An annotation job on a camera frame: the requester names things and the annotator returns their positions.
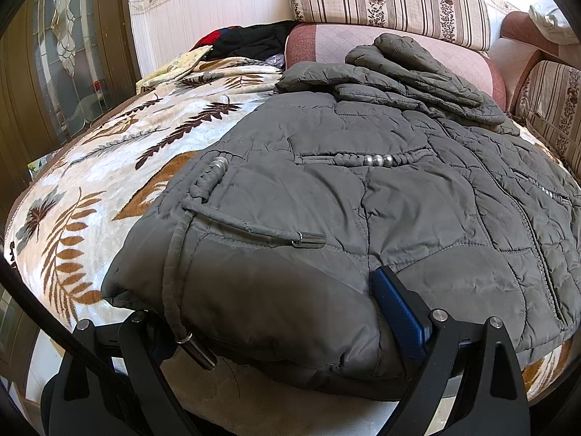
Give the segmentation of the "white pillow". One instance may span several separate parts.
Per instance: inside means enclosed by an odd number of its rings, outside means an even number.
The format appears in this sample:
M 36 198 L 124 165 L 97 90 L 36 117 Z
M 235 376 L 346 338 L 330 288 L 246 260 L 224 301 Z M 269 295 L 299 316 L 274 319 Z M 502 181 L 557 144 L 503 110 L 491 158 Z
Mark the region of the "white pillow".
M 531 5 L 529 16 L 540 33 L 557 45 L 578 44 L 579 40 L 563 12 L 552 5 Z

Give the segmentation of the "leaf pattern fleece blanket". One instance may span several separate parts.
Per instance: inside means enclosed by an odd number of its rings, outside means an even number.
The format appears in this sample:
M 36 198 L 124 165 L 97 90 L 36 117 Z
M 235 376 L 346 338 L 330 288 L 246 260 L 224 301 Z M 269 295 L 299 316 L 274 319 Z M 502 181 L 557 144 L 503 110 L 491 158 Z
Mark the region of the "leaf pattern fleece blanket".
M 101 294 L 131 228 L 188 161 L 276 93 L 285 72 L 230 62 L 169 83 L 90 132 L 15 206 L 8 255 L 66 327 L 122 320 Z

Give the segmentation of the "grey quilted puffer jacket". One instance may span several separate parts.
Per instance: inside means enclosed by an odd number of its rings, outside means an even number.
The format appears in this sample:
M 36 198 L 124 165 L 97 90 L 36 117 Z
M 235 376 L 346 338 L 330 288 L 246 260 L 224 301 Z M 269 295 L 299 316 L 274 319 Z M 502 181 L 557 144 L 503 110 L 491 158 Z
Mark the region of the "grey quilted puffer jacket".
M 325 393 L 392 400 L 411 366 L 370 291 L 389 267 L 521 365 L 580 325 L 580 189 L 486 93 L 407 41 L 301 62 L 173 176 L 101 286 L 178 340 Z

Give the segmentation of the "pink quilted bolster cushion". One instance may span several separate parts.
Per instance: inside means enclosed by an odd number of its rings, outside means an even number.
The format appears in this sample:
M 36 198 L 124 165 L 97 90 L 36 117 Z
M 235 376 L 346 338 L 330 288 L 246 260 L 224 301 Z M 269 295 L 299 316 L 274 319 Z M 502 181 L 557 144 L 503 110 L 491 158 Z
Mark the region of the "pink quilted bolster cushion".
M 360 45 L 378 48 L 403 65 L 403 55 L 411 51 L 408 40 L 422 46 L 433 59 L 487 93 L 501 109 L 506 108 L 504 80 L 487 56 L 444 40 L 395 29 L 346 24 L 300 24 L 292 29 L 285 43 L 285 66 L 289 68 L 303 61 L 342 63 L 350 50 Z

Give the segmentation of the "wooden glass panel door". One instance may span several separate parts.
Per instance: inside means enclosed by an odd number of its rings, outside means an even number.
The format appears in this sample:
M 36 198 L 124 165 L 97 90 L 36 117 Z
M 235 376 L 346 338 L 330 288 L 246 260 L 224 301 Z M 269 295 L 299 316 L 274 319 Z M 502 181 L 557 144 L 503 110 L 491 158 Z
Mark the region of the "wooden glass panel door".
M 133 96 L 128 0 L 23 0 L 1 36 L 1 193 Z

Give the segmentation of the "striped floral side cushion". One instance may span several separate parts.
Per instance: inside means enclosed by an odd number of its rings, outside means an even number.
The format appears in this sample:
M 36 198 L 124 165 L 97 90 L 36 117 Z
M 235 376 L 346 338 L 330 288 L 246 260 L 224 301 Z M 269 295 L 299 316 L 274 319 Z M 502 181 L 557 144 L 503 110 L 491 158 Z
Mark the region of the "striped floral side cushion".
M 527 77 L 515 115 L 580 179 L 580 71 L 542 60 Z

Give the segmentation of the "yellow patterned cloth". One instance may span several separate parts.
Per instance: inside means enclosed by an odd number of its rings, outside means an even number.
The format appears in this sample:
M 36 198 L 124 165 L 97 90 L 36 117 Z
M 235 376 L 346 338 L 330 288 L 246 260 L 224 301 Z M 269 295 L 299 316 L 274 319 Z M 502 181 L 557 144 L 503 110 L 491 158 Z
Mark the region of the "yellow patterned cloth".
M 153 90 L 162 83 L 174 80 L 191 72 L 200 60 L 212 49 L 211 45 L 202 45 L 194 50 L 184 52 L 152 71 L 136 83 L 136 93 Z

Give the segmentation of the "black and red clothes pile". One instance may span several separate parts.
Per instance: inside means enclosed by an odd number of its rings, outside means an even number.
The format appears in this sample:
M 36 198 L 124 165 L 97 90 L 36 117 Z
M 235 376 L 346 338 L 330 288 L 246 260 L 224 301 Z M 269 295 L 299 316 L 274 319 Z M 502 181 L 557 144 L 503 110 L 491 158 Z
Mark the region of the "black and red clothes pile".
M 210 46 L 210 50 L 204 55 L 204 59 L 208 61 L 244 57 L 284 68 L 285 43 L 297 25 L 298 21 L 287 20 L 265 25 L 215 29 L 198 40 L 192 50 Z

